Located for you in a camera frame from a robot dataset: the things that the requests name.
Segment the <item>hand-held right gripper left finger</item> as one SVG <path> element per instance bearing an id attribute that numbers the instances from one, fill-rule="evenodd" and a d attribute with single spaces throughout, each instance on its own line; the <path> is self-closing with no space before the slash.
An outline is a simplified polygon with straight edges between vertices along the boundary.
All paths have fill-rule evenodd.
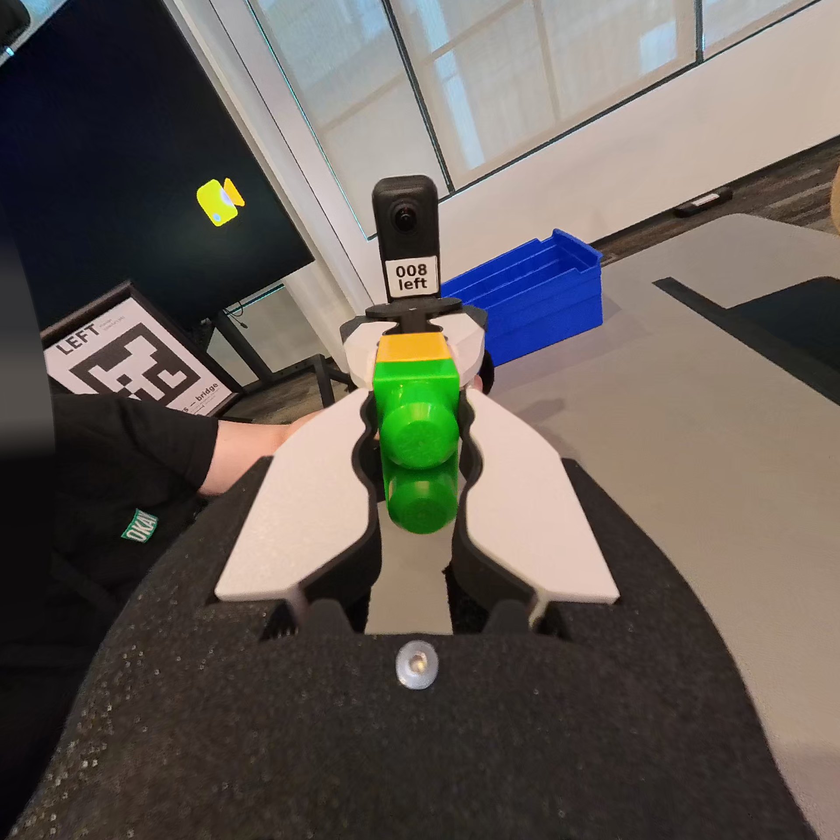
<path id="1" fill-rule="evenodd" d="M 369 600 L 382 570 L 364 462 L 375 426 L 372 391 L 354 391 L 279 447 L 216 583 L 220 602 L 285 602 L 301 626 L 316 601 Z"/>

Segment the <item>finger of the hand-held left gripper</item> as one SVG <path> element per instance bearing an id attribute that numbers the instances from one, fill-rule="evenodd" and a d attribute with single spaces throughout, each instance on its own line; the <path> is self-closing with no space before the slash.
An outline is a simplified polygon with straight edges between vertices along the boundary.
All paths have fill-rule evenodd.
<path id="1" fill-rule="evenodd" d="M 485 356 L 485 330 L 476 322 L 446 322 L 446 343 L 460 387 L 471 386 Z"/>
<path id="2" fill-rule="evenodd" d="M 341 325 L 341 343 L 352 383 L 371 389 L 375 357 L 382 337 L 382 322 L 353 318 Z"/>

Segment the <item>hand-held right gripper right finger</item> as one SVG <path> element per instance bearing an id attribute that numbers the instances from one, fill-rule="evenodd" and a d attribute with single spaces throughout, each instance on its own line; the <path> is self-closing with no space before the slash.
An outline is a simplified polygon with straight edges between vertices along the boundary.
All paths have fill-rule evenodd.
<path id="1" fill-rule="evenodd" d="M 551 604 L 612 606 L 620 592 L 556 449 L 488 395 L 458 408 L 460 469 L 451 570 L 488 614 L 520 605 L 539 625 Z"/>

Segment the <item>orange toy block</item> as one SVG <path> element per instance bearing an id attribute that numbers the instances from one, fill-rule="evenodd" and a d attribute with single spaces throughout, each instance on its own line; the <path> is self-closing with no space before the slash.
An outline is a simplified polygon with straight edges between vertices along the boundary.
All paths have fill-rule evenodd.
<path id="1" fill-rule="evenodd" d="M 414 363 L 451 359 L 442 332 L 411 332 L 382 335 L 376 364 Z"/>

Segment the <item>green two-stud toy block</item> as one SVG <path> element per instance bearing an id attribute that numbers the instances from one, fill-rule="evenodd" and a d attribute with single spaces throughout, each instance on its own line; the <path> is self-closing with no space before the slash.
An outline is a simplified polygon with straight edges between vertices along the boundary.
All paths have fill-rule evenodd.
<path id="1" fill-rule="evenodd" d="M 460 381 L 452 359 L 378 362 L 374 399 L 386 509 L 398 527 L 434 533 L 458 509 Z"/>

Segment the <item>blue plastic bin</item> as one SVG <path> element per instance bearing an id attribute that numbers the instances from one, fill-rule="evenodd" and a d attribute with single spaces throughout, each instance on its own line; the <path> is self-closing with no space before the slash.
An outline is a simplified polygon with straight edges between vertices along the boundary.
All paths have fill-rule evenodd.
<path id="1" fill-rule="evenodd" d="M 602 254 L 555 229 L 446 281 L 442 295 L 486 311 L 498 367 L 603 324 Z"/>

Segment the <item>grey desk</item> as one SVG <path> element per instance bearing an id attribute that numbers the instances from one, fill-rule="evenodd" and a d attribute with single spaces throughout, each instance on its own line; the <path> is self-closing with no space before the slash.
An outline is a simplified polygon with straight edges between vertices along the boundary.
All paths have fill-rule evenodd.
<path id="1" fill-rule="evenodd" d="M 655 286 L 729 309 L 838 277 L 838 237 L 731 215 L 602 273 L 601 327 L 497 368 L 710 613 L 820 838 L 838 838 L 838 405 Z"/>

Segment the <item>black monitor stand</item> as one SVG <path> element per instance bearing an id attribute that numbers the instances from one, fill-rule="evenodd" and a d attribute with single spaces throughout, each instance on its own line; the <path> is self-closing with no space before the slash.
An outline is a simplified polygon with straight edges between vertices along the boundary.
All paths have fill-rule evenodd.
<path id="1" fill-rule="evenodd" d="M 190 334 L 234 378 L 243 397 L 309 374 L 325 406 L 334 402 L 333 383 L 354 388 L 281 283 L 205 318 Z"/>

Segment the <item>white framed window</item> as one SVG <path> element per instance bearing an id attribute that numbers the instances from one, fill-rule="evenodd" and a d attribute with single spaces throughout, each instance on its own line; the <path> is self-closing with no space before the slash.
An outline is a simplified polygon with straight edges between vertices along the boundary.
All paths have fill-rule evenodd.
<path id="1" fill-rule="evenodd" d="M 371 190 L 446 196 L 807 2 L 248 2 L 365 229 Z"/>

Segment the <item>framed marker sign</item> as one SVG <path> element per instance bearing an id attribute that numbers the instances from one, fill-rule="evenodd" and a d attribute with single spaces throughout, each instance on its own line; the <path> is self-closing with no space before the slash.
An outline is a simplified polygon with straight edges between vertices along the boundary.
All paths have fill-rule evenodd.
<path id="1" fill-rule="evenodd" d="M 40 338 L 49 377 L 70 393 L 123 396 L 212 417 L 244 394 L 129 281 L 50 325 Z"/>

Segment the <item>small black floor device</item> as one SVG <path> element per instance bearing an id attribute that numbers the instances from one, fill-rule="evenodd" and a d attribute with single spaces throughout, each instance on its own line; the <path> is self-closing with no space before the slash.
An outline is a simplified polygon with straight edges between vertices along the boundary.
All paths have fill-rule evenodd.
<path id="1" fill-rule="evenodd" d="M 728 203 L 733 198 L 733 190 L 725 185 L 715 191 L 697 196 L 673 208 L 673 214 L 679 218 L 693 217 L 712 208 Z"/>

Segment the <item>black monitor screen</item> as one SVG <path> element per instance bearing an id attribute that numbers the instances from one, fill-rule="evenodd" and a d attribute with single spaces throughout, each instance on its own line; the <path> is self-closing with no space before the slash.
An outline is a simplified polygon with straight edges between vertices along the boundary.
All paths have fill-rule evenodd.
<path id="1" fill-rule="evenodd" d="M 41 329 L 127 280 L 189 329 L 313 262 L 162 2 L 65 2 L 12 50 L 2 206 Z"/>

